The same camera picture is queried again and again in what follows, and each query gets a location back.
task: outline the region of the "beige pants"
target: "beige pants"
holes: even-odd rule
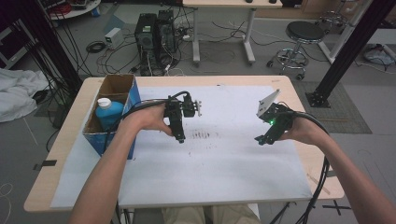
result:
[[[205,224],[205,216],[213,224],[260,224],[247,204],[163,208],[165,224]]]

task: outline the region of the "gray mat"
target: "gray mat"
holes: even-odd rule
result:
[[[313,92],[318,82],[292,82],[307,113],[315,116],[330,133],[372,133],[358,108],[353,104],[341,83],[338,83],[328,101],[331,108],[311,107],[305,93]]]

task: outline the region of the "gray floor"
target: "gray floor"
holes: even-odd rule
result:
[[[123,32],[128,35],[133,32],[134,24],[122,21],[114,16],[125,13],[136,14],[130,6],[105,5],[101,7],[103,14],[93,18],[89,14],[68,20],[70,30],[81,50],[82,57],[86,55],[85,47],[95,40],[104,40],[104,34],[114,24],[121,25]],[[284,20],[256,20],[252,37],[259,43],[271,43],[277,38],[274,35],[289,40],[285,35],[286,25],[290,21]],[[228,22],[220,21],[220,25],[230,26]],[[202,61],[199,66],[191,62],[191,43],[186,42],[182,47],[182,60],[177,69],[169,72],[170,76],[222,76],[222,75],[257,75],[265,76],[277,74],[276,66],[267,68],[266,63],[279,50],[292,46],[291,43],[277,42],[268,46],[252,44],[257,62],[249,64],[241,44],[235,43],[240,39],[229,39],[220,43],[209,43],[207,40],[216,40],[210,36],[229,36],[230,30],[215,27],[211,22],[200,23],[200,39]],[[58,28],[61,36],[64,31]],[[331,36],[325,41],[333,44]],[[134,38],[127,38],[127,42],[134,42]],[[325,61],[324,55],[317,46],[309,46],[307,52],[320,61]],[[95,76],[103,76],[101,68],[96,65],[96,60],[103,52],[91,54],[87,59],[87,66]],[[126,46],[114,53],[107,64],[118,69],[123,67],[136,54],[135,44]],[[358,56],[359,63],[367,63]],[[128,72],[138,61],[133,61],[121,70]],[[333,133],[332,137],[341,145],[354,162],[370,176],[373,181],[387,194],[390,200],[396,203],[396,168],[393,165],[396,159],[394,148],[396,145],[396,68],[395,65],[383,72],[383,67],[375,65],[378,70],[367,65],[357,66],[352,64],[346,71],[341,82],[350,98],[361,112],[373,134],[340,134]],[[328,62],[311,60],[307,67],[304,81],[321,81],[329,69]],[[29,56],[22,58],[13,69],[37,70],[37,66]],[[294,79],[295,71],[287,74]],[[8,200],[11,203],[10,216],[7,223],[65,223],[69,213],[31,214],[23,210],[23,204],[33,186],[38,171],[34,171],[35,164],[42,162],[47,157],[46,144],[56,130],[51,127],[50,121],[45,117],[35,117],[34,113],[22,119],[0,123],[0,186],[10,183],[13,190],[8,196],[0,197],[0,223],[3,223],[9,211]],[[347,198],[337,200],[338,205],[349,206]],[[310,216],[309,223],[356,223],[351,210],[341,210],[341,215],[335,209],[323,208],[322,205],[334,205],[333,201],[320,201],[317,203]],[[260,203],[262,223],[269,223],[283,203]],[[283,216],[281,223],[293,223],[306,207],[306,203],[293,203]],[[163,223],[159,209],[136,210],[135,223]]]

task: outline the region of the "chair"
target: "chair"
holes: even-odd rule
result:
[[[274,62],[282,65],[282,70],[279,73],[283,75],[286,68],[301,69],[302,73],[297,75],[297,80],[303,80],[305,77],[305,67],[308,65],[309,60],[306,55],[300,52],[302,44],[317,44],[325,36],[322,29],[315,24],[307,21],[293,21],[289,23],[286,28],[286,34],[290,39],[295,40],[297,43],[294,49],[282,49],[277,52],[276,56],[267,63],[267,67],[272,67]]]
[[[325,34],[328,34],[332,29],[333,25],[337,27],[346,27],[348,23],[347,17],[341,14],[341,10],[344,8],[346,2],[357,2],[359,0],[341,0],[340,4],[338,5],[335,11],[327,11],[323,16],[319,18],[318,21],[315,22],[315,25],[319,25],[319,22],[322,21],[323,23],[328,23],[329,26],[324,30]]]

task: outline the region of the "hand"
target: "hand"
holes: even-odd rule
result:
[[[172,130],[163,121],[163,111],[165,104],[151,106],[142,110],[138,110],[126,117],[120,125],[137,125],[139,130],[159,130],[165,132],[169,136]]]
[[[290,130],[280,136],[279,140],[293,139],[305,144],[318,146],[323,139],[328,138],[317,124],[309,119],[296,118]]]

